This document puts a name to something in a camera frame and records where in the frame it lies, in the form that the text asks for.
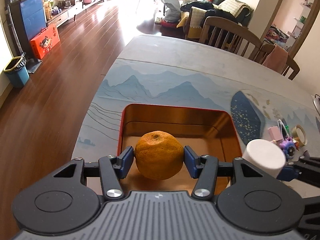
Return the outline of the purple toy figure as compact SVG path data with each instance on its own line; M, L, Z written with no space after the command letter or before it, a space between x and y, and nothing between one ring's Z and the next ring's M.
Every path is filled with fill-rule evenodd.
M283 151L283 153L285 154L287 161L293 159L293 156L294 156L294 153L296 150L296 141L294 139L292 139L291 137L284 139L279 144L279 147Z

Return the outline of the white pill bottle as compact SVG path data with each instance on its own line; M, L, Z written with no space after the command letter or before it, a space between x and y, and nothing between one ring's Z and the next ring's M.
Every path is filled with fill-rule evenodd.
M242 158L276 178L286 164L283 151L274 143L264 139L250 141Z

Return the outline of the pink eraser block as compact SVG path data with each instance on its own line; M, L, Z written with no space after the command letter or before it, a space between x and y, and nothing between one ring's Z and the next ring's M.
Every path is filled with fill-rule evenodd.
M272 126L267 129L272 141L283 141L283 135L278 126Z

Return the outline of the orange mandarin fruit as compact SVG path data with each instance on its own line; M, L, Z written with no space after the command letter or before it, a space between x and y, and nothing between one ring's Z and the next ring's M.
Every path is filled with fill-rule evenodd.
M169 179L183 166L183 146L167 132L146 133L136 143L134 153L139 172L148 179Z

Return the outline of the white round sunglasses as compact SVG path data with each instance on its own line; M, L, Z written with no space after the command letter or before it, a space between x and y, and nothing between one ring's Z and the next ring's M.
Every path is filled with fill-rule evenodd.
M286 129L285 129L285 124L281 119L277 120L277 126L280 130L281 135L283 136L284 139L290 138L287 136Z

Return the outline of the pink towel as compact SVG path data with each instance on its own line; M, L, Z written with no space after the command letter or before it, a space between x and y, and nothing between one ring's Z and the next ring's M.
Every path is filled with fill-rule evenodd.
M288 52L277 44L265 44L261 50L266 53L263 66L281 74L287 62Z

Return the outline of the wooden chair with pink cloth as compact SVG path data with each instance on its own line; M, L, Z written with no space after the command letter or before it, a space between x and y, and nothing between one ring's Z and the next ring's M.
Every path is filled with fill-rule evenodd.
M263 44L254 61L282 76L292 70L292 73L288 76L289 80L293 80L300 72L300 68L294 59L277 44Z

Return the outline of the blue trash bin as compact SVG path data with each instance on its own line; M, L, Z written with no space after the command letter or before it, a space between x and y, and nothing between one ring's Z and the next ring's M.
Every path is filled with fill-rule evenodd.
M23 88L29 80L24 56L13 57L3 72L14 88Z

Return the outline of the orange gift box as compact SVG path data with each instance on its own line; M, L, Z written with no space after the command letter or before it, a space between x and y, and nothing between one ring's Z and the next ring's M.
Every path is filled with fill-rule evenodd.
M41 32L30 40L34 56L41 60L48 52L60 42L59 32L56 24L42 28Z

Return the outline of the wooden dining chair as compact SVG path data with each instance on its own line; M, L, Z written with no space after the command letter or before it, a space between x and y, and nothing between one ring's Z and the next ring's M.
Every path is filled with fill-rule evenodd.
M199 43L221 49L244 57L252 49L249 59L254 60L260 48L261 40L247 28L226 18L207 17L199 38Z

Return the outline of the low tv console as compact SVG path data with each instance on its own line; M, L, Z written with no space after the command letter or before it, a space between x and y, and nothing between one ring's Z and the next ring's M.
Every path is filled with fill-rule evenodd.
M61 5L64 5L64 8L61 8L61 12L53 16L51 20L47 21L47 26L56 25L57 27L61 26L68 20L76 20L76 16L89 9L89 7L99 3L104 2L105 0L69 0L71 6L65 7L67 1L61 2Z

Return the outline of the dark cabinet with blue panel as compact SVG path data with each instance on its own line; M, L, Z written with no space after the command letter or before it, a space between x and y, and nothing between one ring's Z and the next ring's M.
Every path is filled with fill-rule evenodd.
M22 50L34 57L30 41L47 27L42 0L17 0L9 8Z

